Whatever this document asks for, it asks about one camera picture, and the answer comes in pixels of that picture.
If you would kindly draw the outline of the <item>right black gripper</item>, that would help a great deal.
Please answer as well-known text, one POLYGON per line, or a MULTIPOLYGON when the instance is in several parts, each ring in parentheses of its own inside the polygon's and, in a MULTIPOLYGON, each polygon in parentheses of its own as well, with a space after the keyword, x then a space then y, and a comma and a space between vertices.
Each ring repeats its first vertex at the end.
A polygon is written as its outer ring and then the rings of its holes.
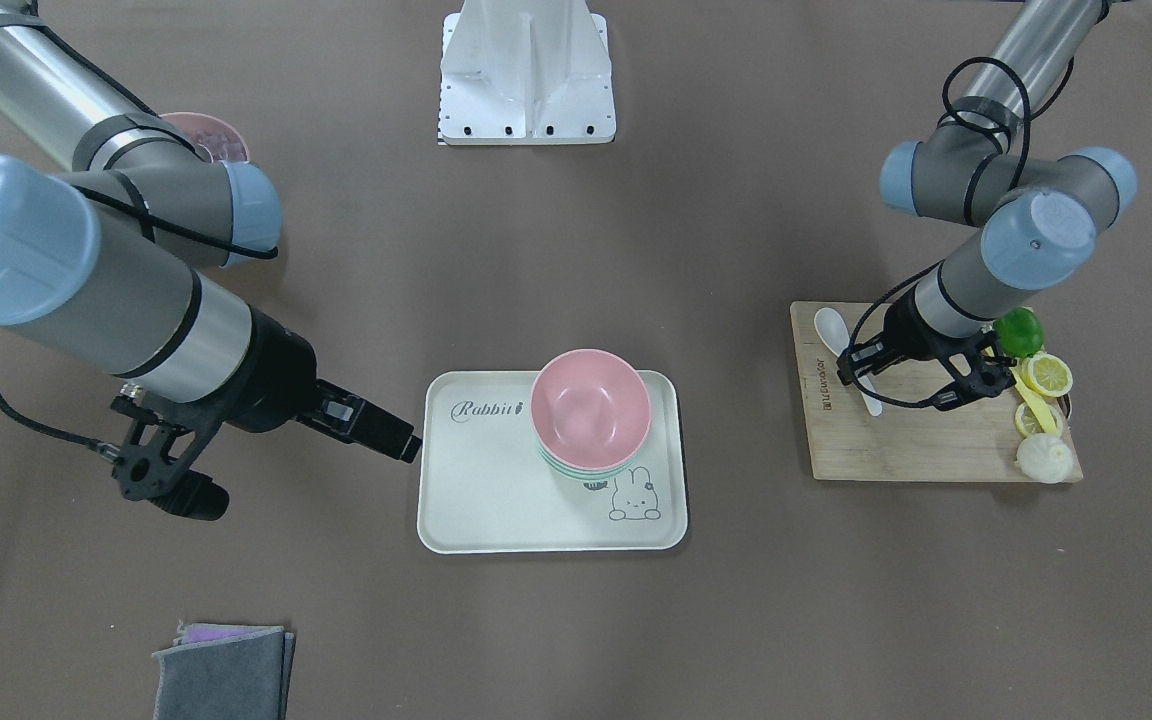
POLYGON ((408 420, 351 391, 317 378, 314 348, 270 314, 252 310, 250 344, 236 372, 205 397, 179 404, 151 395, 151 411, 164 423, 189 430, 232 427, 248 433, 306 420, 317 432, 346 445, 362 445, 407 462, 420 450, 408 420))

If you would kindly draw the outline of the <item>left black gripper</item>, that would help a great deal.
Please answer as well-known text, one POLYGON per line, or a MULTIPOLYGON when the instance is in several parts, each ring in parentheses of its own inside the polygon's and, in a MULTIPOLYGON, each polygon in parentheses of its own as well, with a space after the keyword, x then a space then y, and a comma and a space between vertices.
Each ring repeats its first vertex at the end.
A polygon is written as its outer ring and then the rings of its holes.
POLYGON ((915 291, 905 291, 884 310, 882 327, 872 338, 861 340, 858 332, 867 323, 869 314, 878 309, 877 304, 867 306, 861 314, 850 334, 850 343, 846 351, 838 356, 838 378, 846 386, 856 386, 861 377, 886 372, 905 361, 934 363, 934 341, 941 338, 968 338, 982 331, 982 325, 969 320, 964 331, 938 331, 920 314, 916 306, 915 291))

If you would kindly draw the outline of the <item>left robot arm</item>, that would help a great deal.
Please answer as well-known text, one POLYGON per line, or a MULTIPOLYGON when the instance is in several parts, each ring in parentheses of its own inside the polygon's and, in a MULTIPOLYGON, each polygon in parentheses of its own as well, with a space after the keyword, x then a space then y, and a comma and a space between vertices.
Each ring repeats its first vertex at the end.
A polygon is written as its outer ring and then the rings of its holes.
POLYGON ((882 328, 852 341, 838 376, 855 384, 905 361, 940 364, 948 382, 924 406, 948 410, 1014 386, 992 323, 1066 281, 1138 191, 1120 152, 1087 147, 1053 161, 1030 156, 1030 127, 1064 88, 1079 44, 1107 1, 1026 1, 963 94, 943 85, 927 141, 893 149, 879 174, 890 209, 973 228, 946 259, 902 282, 882 328))

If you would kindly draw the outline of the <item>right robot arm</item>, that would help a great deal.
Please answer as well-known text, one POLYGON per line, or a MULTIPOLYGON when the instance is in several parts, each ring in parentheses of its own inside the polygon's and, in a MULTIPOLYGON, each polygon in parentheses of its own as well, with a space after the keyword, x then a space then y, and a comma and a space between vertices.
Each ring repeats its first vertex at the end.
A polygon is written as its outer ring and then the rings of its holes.
POLYGON ((220 425, 302 420, 408 462, 407 420, 317 378, 312 347, 211 281, 270 260, 282 205, 247 161, 202 156, 127 88, 0 1, 0 111, 68 172, 0 154, 0 327, 145 393, 122 409, 198 454, 220 425))

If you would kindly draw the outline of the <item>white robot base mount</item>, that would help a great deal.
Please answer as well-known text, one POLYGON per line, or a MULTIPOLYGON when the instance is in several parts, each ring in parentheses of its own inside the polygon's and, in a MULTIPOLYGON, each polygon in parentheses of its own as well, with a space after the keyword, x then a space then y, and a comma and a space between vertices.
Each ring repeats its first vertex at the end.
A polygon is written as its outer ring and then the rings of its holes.
POLYGON ((608 23, 585 1, 467 1, 444 18, 440 71, 445 146, 617 136, 608 23))

